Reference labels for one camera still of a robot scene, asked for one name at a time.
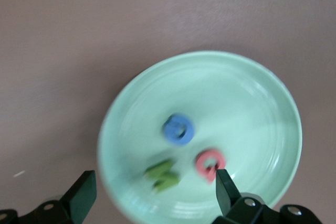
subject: table surface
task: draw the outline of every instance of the table surface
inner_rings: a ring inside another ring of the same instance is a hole
[[[223,50],[273,71],[300,111],[301,162],[275,209],[334,223],[336,0],[0,0],[0,20],[0,209],[23,215],[97,169],[106,110],[142,70]],[[130,221],[98,180],[84,223]]]

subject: screw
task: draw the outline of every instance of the screw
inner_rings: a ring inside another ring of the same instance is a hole
[[[0,220],[4,220],[7,218],[7,214],[0,214]]]
[[[47,204],[47,205],[44,206],[43,210],[47,211],[47,210],[50,210],[53,207],[54,207],[54,204]]]
[[[287,208],[288,209],[288,211],[290,211],[292,214],[294,214],[294,215],[302,215],[302,213],[301,213],[301,211],[300,211],[300,209],[299,208],[297,208],[297,207],[288,207]]]
[[[256,203],[252,199],[245,199],[244,202],[245,202],[246,205],[248,205],[250,207],[255,207],[256,206]]]

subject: green toy piece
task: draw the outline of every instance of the green toy piece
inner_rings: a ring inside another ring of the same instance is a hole
[[[145,177],[155,179],[153,190],[156,193],[164,191],[180,182],[180,177],[176,173],[171,173],[170,169],[173,167],[174,162],[171,159],[166,159],[156,165],[149,167],[145,171]]]
[[[180,177],[176,173],[166,173],[160,176],[160,178],[155,182],[153,190],[156,193],[160,193],[172,186],[177,185],[180,182]]]
[[[145,176],[151,179],[159,179],[163,174],[168,173],[173,165],[174,162],[171,159],[164,160],[156,165],[149,167],[145,171]]]

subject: plate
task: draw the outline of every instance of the plate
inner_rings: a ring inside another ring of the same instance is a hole
[[[175,113],[195,128],[183,146],[162,131]],[[236,54],[198,51],[151,66],[120,92],[101,128],[98,164],[111,199],[135,223],[205,224],[221,211],[215,183],[195,168],[200,152],[219,150],[239,191],[273,207],[295,175],[301,146],[298,109],[271,71]],[[155,193],[144,172],[165,159],[181,180]]]

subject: blue ring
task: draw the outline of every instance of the blue ring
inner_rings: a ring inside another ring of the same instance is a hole
[[[195,130],[191,121],[180,114],[173,114],[163,125],[163,132],[168,141],[176,145],[185,145],[194,137]]]

